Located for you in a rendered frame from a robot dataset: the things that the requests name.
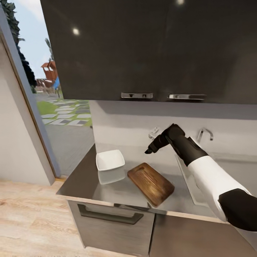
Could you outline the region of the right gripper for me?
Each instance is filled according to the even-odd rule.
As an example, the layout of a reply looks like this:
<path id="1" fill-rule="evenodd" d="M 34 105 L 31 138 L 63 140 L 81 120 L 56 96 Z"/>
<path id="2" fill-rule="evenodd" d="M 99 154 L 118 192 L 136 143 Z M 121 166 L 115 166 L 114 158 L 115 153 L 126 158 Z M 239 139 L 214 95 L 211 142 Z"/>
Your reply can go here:
<path id="1" fill-rule="evenodd" d="M 145 151 L 145 153 L 148 153 L 148 154 L 151 154 L 152 152 L 156 153 L 160 148 L 166 146 L 159 141 L 159 137 L 160 135 L 158 135 L 154 139 L 154 141 L 152 141 L 152 143 L 148 146 L 148 149 Z"/>

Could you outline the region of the cutting board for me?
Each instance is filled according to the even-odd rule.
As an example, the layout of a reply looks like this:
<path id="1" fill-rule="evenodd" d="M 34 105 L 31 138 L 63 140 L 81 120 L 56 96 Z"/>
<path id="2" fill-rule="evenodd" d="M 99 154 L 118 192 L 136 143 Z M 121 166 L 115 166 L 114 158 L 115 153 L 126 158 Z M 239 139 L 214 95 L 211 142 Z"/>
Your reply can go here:
<path id="1" fill-rule="evenodd" d="M 142 168 L 144 170 L 136 173 Z M 128 171 L 127 175 L 155 206 L 158 206 L 175 189 L 171 182 L 147 163 L 142 163 Z"/>

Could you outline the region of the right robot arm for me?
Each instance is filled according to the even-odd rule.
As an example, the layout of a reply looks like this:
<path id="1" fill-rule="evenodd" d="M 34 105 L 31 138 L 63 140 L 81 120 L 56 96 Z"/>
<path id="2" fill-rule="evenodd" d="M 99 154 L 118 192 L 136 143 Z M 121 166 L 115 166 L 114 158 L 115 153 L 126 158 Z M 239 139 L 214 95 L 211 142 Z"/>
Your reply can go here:
<path id="1" fill-rule="evenodd" d="M 193 137 L 177 124 L 162 134 L 155 127 L 149 134 L 152 143 L 145 153 L 156 153 L 170 144 L 183 159 L 213 213 L 223 222 L 230 222 L 257 251 L 257 198 L 225 172 Z"/>

